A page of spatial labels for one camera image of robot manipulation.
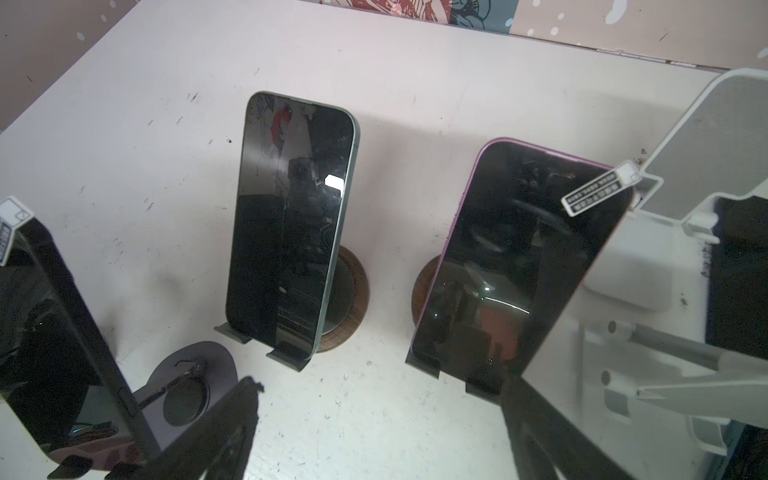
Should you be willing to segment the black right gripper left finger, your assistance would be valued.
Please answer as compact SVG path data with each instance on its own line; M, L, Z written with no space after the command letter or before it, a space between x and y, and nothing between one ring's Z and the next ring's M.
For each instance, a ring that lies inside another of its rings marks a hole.
M259 415L262 384L243 378L132 479L242 479Z

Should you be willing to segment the white folding phone stand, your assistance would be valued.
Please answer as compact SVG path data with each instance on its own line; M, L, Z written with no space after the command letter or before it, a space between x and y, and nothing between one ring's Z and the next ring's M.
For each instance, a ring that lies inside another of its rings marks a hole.
M767 427L767 358L705 342L712 248L684 251L653 312L583 281L524 378L637 479L703 479Z

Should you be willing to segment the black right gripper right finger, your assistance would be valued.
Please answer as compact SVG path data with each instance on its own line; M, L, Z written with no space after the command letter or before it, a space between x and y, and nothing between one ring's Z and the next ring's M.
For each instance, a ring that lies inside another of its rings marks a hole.
M500 405L520 479L630 479L525 379L505 380Z

